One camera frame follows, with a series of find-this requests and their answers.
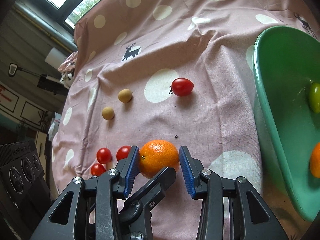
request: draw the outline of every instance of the speaker grille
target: speaker grille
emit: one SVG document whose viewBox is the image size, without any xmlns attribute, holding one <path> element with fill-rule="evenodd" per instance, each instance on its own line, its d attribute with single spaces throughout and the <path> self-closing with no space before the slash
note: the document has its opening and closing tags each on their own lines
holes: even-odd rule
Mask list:
<svg viewBox="0 0 320 240">
<path fill-rule="evenodd" d="M 36 149 L 33 141 L 0 145 L 0 168 Z"/>
<path fill-rule="evenodd" d="M 13 162 L 14 158 L 11 153 L 10 145 L 5 144 L 0 146 L 0 168 Z"/>
</svg>

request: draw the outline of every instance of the green plastic basin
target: green plastic basin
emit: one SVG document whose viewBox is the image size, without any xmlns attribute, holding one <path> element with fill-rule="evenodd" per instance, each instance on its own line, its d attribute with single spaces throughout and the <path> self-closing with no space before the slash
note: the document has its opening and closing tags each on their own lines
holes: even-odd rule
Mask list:
<svg viewBox="0 0 320 240">
<path fill-rule="evenodd" d="M 294 28 L 271 27 L 257 38 L 253 64 L 263 166 L 301 217 L 313 221 L 320 179 L 310 173 L 309 158 L 320 142 L 320 114 L 310 109 L 308 92 L 320 82 L 320 42 Z"/>
</svg>

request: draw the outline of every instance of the cherry tomato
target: cherry tomato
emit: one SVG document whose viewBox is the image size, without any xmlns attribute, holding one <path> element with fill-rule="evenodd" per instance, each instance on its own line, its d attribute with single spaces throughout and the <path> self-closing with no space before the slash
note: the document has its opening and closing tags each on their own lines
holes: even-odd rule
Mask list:
<svg viewBox="0 0 320 240">
<path fill-rule="evenodd" d="M 178 97 L 185 97 L 191 94 L 193 87 L 194 84 L 190 80 L 177 78 L 171 84 L 171 91 Z"/>
<path fill-rule="evenodd" d="M 131 146 L 122 146 L 118 151 L 117 151 L 117 161 L 125 159 L 128 157 L 129 152 L 131 150 Z"/>
<path fill-rule="evenodd" d="M 97 152 L 97 160 L 101 164 L 106 164 L 111 161 L 112 155 L 108 148 L 101 148 Z"/>
<path fill-rule="evenodd" d="M 310 108 L 316 113 L 320 113 L 320 84 L 312 83 L 309 92 L 309 105 Z"/>
<path fill-rule="evenodd" d="M 101 163 L 95 163 L 91 167 L 91 175 L 92 176 L 100 176 L 104 172 L 106 172 L 106 169 Z"/>
</svg>

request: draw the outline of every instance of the mandarin orange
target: mandarin orange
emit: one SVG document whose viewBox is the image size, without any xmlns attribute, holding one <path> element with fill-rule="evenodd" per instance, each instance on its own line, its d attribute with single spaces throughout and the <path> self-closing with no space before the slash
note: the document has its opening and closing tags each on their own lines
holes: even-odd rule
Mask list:
<svg viewBox="0 0 320 240">
<path fill-rule="evenodd" d="M 165 140 L 153 140 L 140 149 L 139 169 L 143 176 L 151 179 L 163 167 L 179 168 L 179 153 L 176 147 Z"/>
<path fill-rule="evenodd" d="M 320 143 L 317 143 L 310 157 L 310 171 L 313 176 L 320 179 Z"/>
</svg>

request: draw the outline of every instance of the deer print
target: deer print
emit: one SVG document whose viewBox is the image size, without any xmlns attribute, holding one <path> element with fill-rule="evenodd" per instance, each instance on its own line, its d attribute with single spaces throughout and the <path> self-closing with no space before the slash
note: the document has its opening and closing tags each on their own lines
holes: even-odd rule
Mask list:
<svg viewBox="0 0 320 240">
<path fill-rule="evenodd" d="M 313 32 L 313 30 L 311 29 L 310 25 L 300 17 L 299 13 L 294 13 L 294 16 L 302 23 L 303 28 L 309 33 L 309 35 L 312 35 L 312 37 L 316 38 L 315 33 Z"/>
<path fill-rule="evenodd" d="M 127 51 L 125 52 L 125 54 L 124 54 L 124 59 L 123 59 L 122 61 L 127 60 L 128 57 L 130 57 L 130 56 L 135 57 L 135 56 L 137 56 L 137 55 L 139 54 L 140 48 L 135 49 L 135 50 L 133 50 L 133 51 L 130 51 L 130 49 L 131 49 L 135 44 L 136 44 L 136 43 L 132 43 L 131 46 L 125 47 Z"/>
<path fill-rule="evenodd" d="M 296 236 L 296 234 L 290 235 L 290 240 L 298 240 L 298 237 Z"/>
</svg>

